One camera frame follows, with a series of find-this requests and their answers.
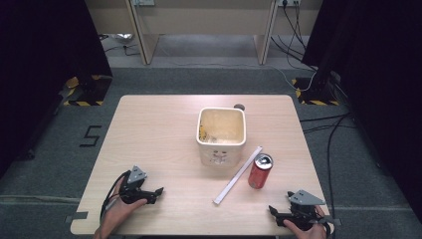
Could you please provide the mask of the black curtain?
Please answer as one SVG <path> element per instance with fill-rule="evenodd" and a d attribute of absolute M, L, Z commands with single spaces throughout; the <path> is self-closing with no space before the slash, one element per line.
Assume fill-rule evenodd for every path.
<path fill-rule="evenodd" d="M 110 74 L 85 0 L 0 0 L 0 177 L 29 148 L 65 81 Z"/>
<path fill-rule="evenodd" d="M 422 223 L 422 0 L 322 0 L 304 62 L 340 75 L 377 159 Z"/>

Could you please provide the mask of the white square bin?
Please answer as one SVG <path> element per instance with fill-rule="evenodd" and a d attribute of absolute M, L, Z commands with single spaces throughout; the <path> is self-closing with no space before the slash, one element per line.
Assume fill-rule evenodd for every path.
<path fill-rule="evenodd" d="M 195 139 L 204 165 L 236 166 L 247 139 L 244 112 L 235 108 L 203 108 Z"/>

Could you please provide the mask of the person's right hand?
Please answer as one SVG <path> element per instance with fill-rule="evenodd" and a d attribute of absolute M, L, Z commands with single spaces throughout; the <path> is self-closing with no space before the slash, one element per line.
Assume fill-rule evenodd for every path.
<path fill-rule="evenodd" d="M 297 239 L 327 239 L 325 227 L 322 224 L 314 224 L 309 230 L 302 230 L 295 223 L 285 221 L 286 227 L 291 230 Z"/>

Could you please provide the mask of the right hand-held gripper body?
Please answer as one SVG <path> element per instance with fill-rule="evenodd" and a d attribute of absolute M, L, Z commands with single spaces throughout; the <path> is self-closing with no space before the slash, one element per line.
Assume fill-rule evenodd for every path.
<path fill-rule="evenodd" d="M 293 223 L 297 227 L 306 231 L 312 228 L 314 224 L 322 224 L 326 231 L 330 226 L 325 222 L 323 216 L 317 213 L 316 206 L 324 205 L 324 201 L 305 190 L 297 192 L 288 192 L 288 199 L 291 202 L 291 213 L 294 217 Z"/>

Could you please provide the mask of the stand base with striped tape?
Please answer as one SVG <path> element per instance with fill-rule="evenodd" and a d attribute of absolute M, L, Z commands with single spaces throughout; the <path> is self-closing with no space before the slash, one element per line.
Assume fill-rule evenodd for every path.
<path fill-rule="evenodd" d="M 316 73 L 310 77 L 296 77 L 292 79 L 296 97 L 302 105 L 338 106 L 333 89 L 327 82 L 316 78 Z"/>
<path fill-rule="evenodd" d="M 87 83 L 81 83 L 72 77 L 65 83 L 66 96 L 64 106 L 95 107 L 101 106 L 111 84 L 112 77 L 92 75 Z"/>

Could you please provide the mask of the long white strip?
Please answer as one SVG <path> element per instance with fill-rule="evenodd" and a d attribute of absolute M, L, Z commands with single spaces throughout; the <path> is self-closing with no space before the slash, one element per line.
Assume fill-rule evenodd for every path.
<path fill-rule="evenodd" d="M 231 180 L 226 184 L 224 189 L 219 193 L 219 195 L 215 199 L 213 199 L 214 204 L 219 205 L 223 201 L 223 199 L 226 197 L 232 187 L 236 184 L 236 182 L 240 179 L 246 169 L 251 165 L 255 157 L 262 151 L 262 149 L 263 148 L 261 146 L 257 146 L 254 152 L 250 155 L 250 157 L 245 161 L 245 163 L 238 169 L 238 171 L 231 178 Z"/>

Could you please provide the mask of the crumpled silver foil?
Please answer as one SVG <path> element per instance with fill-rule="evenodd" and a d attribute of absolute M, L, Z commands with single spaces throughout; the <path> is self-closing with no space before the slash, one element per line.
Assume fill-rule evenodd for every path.
<path fill-rule="evenodd" d="M 121 44 L 128 44 L 133 40 L 133 35 L 129 33 L 110 34 L 109 36 Z"/>

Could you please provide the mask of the person's left hand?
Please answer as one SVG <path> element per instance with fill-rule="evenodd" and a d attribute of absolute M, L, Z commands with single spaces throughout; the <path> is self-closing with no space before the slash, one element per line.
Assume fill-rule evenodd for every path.
<path fill-rule="evenodd" d="M 99 228 L 109 229 L 113 233 L 136 209 L 145 205 L 146 202 L 146 199 L 140 199 L 132 204 L 125 204 L 118 196 L 114 197 Z"/>

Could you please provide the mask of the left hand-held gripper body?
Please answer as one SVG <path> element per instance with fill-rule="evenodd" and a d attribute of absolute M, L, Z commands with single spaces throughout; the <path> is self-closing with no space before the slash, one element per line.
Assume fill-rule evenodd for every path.
<path fill-rule="evenodd" d="M 132 204 L 140 199 L 147 198 L 147 195 L 141 189 L 146 177 L 146 173 L 137 165 L 124 175 L 118 195 L 125 204 Z"/>

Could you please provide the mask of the red drink can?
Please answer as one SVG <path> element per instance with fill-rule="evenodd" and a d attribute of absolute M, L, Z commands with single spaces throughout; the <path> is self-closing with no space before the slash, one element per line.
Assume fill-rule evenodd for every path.
<path fill-rule="evenodd" d="M 274 161 L 270 155 L 259 153 L 253 161 L 248 178 L 249 185 L 254 189 L 263 188 L 273 165 Z"/>

